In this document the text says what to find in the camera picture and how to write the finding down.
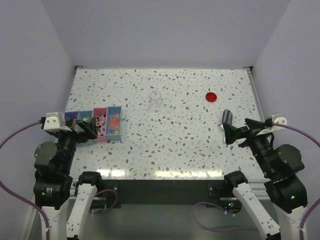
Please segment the metal candy scoop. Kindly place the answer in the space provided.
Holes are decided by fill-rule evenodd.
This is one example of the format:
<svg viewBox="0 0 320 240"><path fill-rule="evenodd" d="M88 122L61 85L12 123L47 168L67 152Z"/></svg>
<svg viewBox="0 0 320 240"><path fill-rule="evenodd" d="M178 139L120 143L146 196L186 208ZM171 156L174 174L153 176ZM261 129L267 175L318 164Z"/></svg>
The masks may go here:
<svg viewBox="0 0 320 240"><path fill-rule="evenodd" d="M233 122L233 114L229 109L225 109L222 112L222 120L221 120L221 128L224 129L224 123L232 124Z"/></svg>

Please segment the four-compartment candy tray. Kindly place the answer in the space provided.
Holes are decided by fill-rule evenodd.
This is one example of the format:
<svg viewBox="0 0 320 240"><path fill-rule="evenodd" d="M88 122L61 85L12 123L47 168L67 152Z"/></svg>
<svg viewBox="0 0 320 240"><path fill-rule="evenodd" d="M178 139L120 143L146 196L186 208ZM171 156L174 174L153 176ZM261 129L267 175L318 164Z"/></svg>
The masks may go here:
<svg viewBox="0 0 320 240"><path fill-rule="evenodd" d="M121 106L98 107L90 110L68 111L64 113L67 120L88 120L91 117L96 118L97 138L89 139L81 146L93 145L107 141L122 140L123 110Z"/></svg>

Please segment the clear plastic jar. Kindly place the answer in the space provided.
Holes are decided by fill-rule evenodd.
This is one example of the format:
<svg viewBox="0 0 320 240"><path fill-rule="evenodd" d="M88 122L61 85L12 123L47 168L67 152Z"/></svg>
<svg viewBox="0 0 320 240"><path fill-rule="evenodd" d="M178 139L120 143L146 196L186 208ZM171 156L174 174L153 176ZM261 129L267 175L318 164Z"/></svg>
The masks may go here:
<svg viewBox="0 0 320 240"><path fill-rule="evenodd" d="M149 94L149 105L148 109L150 111L159 112L162 107L162 94L161 92L155 88Z"/></svg>

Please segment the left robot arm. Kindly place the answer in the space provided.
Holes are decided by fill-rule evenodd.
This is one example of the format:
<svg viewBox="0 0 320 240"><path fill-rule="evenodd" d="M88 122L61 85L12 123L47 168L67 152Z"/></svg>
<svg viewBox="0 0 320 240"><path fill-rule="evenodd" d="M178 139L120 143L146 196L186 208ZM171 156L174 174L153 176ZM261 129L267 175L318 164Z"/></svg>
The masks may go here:
<svg viewBox="0 0 320 240"><path fill-rule="evenodd" d="M73 178L70 175L77 145L98 137L96 118L65 120L60 112L48 113L41 128L57 142L40 144L35 152L35 204L41 210L42 236L48 240L80 240L92 201L104 190L102 176L85 171L75 187L76 200L67 214Z"/></svg>

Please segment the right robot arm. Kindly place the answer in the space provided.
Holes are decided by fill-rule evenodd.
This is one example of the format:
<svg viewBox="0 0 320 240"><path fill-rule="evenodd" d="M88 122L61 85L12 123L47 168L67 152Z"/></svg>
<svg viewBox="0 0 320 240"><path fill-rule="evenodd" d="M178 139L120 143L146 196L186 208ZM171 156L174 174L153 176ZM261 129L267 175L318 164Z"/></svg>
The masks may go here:
<svg viewBox="0 0 320 240"><path fill-rule="evenodd" d="M240 171L226 174L221 192L235 196L254 221L263 240L305 240L307 230L303 223L307 211L307 190L297 177L305 168L300 151L289 144L273 147L274 132L287 127L284 117L268 118L264 122L245 119L246 125L240 128L223 123L225 143L238 144L240 148L249 148L262 170L265 191L276 210L278 222L275 222L256 198L251 185Z"/></svg>

